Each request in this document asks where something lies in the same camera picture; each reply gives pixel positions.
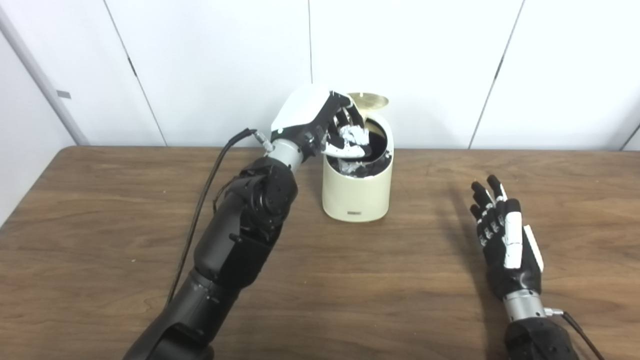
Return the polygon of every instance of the cream trash can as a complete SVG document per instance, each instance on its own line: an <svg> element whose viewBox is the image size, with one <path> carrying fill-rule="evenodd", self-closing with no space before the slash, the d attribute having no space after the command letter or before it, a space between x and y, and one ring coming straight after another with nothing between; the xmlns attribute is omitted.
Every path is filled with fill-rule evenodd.
<svg viewBox="0 0 640 360"><path fill-rule="evenodd" d="M362 109L357 101L358 94L350 95L369 129L372 154L351 162L325 156L322 202L324 211L334 219L368 222L385 216L389 209L394 141L388 122L369 109Z"/></svg>

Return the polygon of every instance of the robot finger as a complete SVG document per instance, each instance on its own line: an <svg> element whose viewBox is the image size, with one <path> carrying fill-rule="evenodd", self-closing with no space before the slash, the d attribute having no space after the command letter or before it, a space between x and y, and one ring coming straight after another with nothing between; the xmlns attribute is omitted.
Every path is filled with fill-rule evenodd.
<svg viewBox="0 0 640 360"><path fill-rule="evenodd" d="M522 265L522 212L520 202L508 199L505 203L504 217L504 267L517 269Z"/></svg>
<svg viewBox="0 0 640 360"><path fill-rule="evenodd" d="M364 145L353 145L352 143L344 143L343 139L340 142L336 141L336 145L332 144L332 141L327 141L322 150L322 153L334 158L340 159L358 159L365 158L371 155L371 147Z"/></svg>
<svg viewBox="0 0 640 360"><path fill-rule="evenodd" d="M364 120L362 119L362 115L358 111L358 107L355 102L349 95L340 94L338 92L333 92L334 96L338 97L340 105L344 107L344 109L349 113L351 117L351 123L355 126L364 127Z"/></svg>
<svg viewBox="0 0 640 360"><path fill-rule="evenodd" d="M529 240L529 245L531 246L531 250L533 251L533 256L536 258L536 262L538 263L538 267L540 268L540 272L543 272L545 269L545 262L542 260L542 254L540 253L540 248L538 248L538 242L536 242L536 237L533 236L533 231L531 230L531 226L523 226L524 234Z"/></svg>
<svg viewBox="0 0 640 360"><path fill-rule="evenodd" d="M343 108L339 108L338 112L335 114L335 118L338 120L338 126L349 126L349 119L347 118L347 114L344 113Z"/></svg>
<svg viewBox="0 0 640 360"><path fill-rule="evenodd" d="M329 121L329 127L327 127L326 130L329 135L338 135L338 127L335 125L336 121L338 121L337 115L333 117L333 120Z"/></svg>
<svg viewBox="0 0 640 360"><path fill-rule="evenodd" d="M356 107L355 102L351 101L351 104L348 106L345 106L345 109L347 109L347 112L351 117L351 123L355 126L360 126L364 128L364 120L362 119L362 115L358 111L358 108Z"/></svg>
<svg viewBox="0 0 640 360"><path fill-rule="evenodd" d="M495 216L495 209L489 209L483 218L484 226L486 226L491 232L502 237L504 235L504 226L498 222Z"/></svg>
<svg viewBox="0 0 640 360"><path fill-rule="evenodd" d="M489 192L486 191L484 186L482 186L477 181L474 181L471 184L471 189L473 189L474 191L474 200L481 209L489 209L493 207L493 199L489 195Z"/></svg>
<svg viewBox="0 0 640 360"><path fill-rule="evenodd" d="M486 182L489 184L489 186L491 186L496 201L507 200L507 193L504 191L504 186L502 185L500 180L495 177L495 175L489 175L489 177L486 178Z"/></svg>
<svg viewBox="0 0 640 360"><path fill-rule="evenodd" d="M474 218L476 218L476 221L480 223L482 221L482 210L480 210L480 207L477 204L473 204L469 210L471 211L471 214L473 214Z"/></svg>

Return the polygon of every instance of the robotic hand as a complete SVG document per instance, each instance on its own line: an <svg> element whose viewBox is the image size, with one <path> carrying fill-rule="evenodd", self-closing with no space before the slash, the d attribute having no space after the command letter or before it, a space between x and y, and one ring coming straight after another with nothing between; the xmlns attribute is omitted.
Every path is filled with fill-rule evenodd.
<svg viewBox="0 0 640 360"><path fill-rule="evenodd" d="M542 306L544 263L531 227L522 225L520 203L507 198L494 175L487 183L495 199L474 181L471 189L477 205L470 210L477 221L489 287L511 320L504 339L509 358L578 360L567 331L548 318L561 311Z"/></svg>
<svg viewBox="0 0 640 360"><path fill-rule="evenodd" d="M317 85L295 91L271 131L270 142L259 139L267 154L226 187L194 249L187 279L124 359L213 359L210 342L240 291L256 280L280 236L298 193L298 167L321 152L338 158L371 153L368 130L353 100Z"/></svg>

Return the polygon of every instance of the white finger cover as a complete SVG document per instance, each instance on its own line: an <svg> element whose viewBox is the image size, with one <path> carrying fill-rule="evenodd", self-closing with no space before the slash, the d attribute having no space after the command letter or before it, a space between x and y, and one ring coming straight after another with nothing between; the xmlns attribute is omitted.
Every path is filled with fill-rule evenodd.
<svg viewBox="0 0 640 360"><path fill-rule="evenodd" d="M522 213L514 211L504 218L504 267L517 269L522 265Z"/></svg>
<svg viewBox="0 0 640 360"><path fill-rule="evenodd" d="M533 256L536 258L536 262L538 263L540 272L542 272L545 269L545 262L542 261L542 254L540 253L540 249L538 248L536 237L533 236L533 231L531 231L531 226L525 226L524 233L527 235L527 239L529 239L529 245L531 245L531 250L533 250Z"/></svg>

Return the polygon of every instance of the black cable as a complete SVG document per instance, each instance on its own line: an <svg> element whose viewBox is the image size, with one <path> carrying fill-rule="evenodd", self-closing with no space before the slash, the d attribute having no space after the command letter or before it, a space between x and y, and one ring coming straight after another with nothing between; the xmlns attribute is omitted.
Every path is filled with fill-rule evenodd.
<svg viewBox="0 0 640 360"><path fill-rule="evenodd" d="M175 293L175 289L178 286L178 282L180 281L180 275L182 273L182 268L184 268L184 262L187 260L187 255L189 254L189 248L191 247L191 242L193 241L193 234L196 231L196 225L198 224L198 217L200 217L200 211L202 210L202 205L204 204L204 200L207 197L207 192L209 192L209 188L211 187L211 183L213 182L213 178L214 176L216 176L216 173L218 172L218 168L220 167L220 163L222 163L222 159L225 157L225 154L227 153L227 151L231 148L231 146L235 145L238 141L251 136L252 134L254 134L256 132L255 129L244 129L241 132L239 132L238 134L236 134L234 137L232 137L231 139L229 139L229 141L227 142L227 144L222 148L222 150L220 151L220 154L218 155L218 158L216 159L215 164L213 165L213 168L211 169L211 172L209 173L209 177L207 178L206 182L204 183L204 187L202 188L202 191L200 192L200 198L198 199L198 204L196 205L196 209L193 213L193 219L191 220L191 226L189 227L189 232L187 234L187 238L184 244L184 248L182 250L182 256L180 257L180 262L178 263L178 269L175 273L175 277L173 278L173 282L171 284L171 288L169 289L169 295L166 298L166 304L164 305L165 307L167 307L169 305L169 303L171 302L171 300L173 300L173 294Z"/></svg>
<svg viewBox="0 0 640 360"><path fill-rule="evenodd" d="M577 332L580 336L582 336L582 339L584 340L585 343L587 343L587 345L589 345L589 348L591 349L591 351L593 351L593 353L596 354L596 357L599 360L605 360L604 356L602 356L602 354L598 351L596 346L591 342L591 340L589 340L589 338L587 337L587 334L584 333L584 331L582 330L582 327L578 325L578 322L576 322L571 317L571 315L569 315L569 313L567 313L566 311L562 314L562 317L566 320L566 322L569 323L569 325L571 325L571 327L575 329L575 332Z"/></svg>
<svg viewBox="0 0 640 360"><path fill-rule="evenodd" d="M233 177L231 180L227 181L226 184L224 184L220 190L218 190L218 193L216 194L216 197L213 198L213 215L215 215L218 212L218 199L220 198L220 196L222 195L223 192L225 192L225 190L227 189L227 187L229 186L229 184L233 183L234 180L236 180L235 177Z"/></svg>

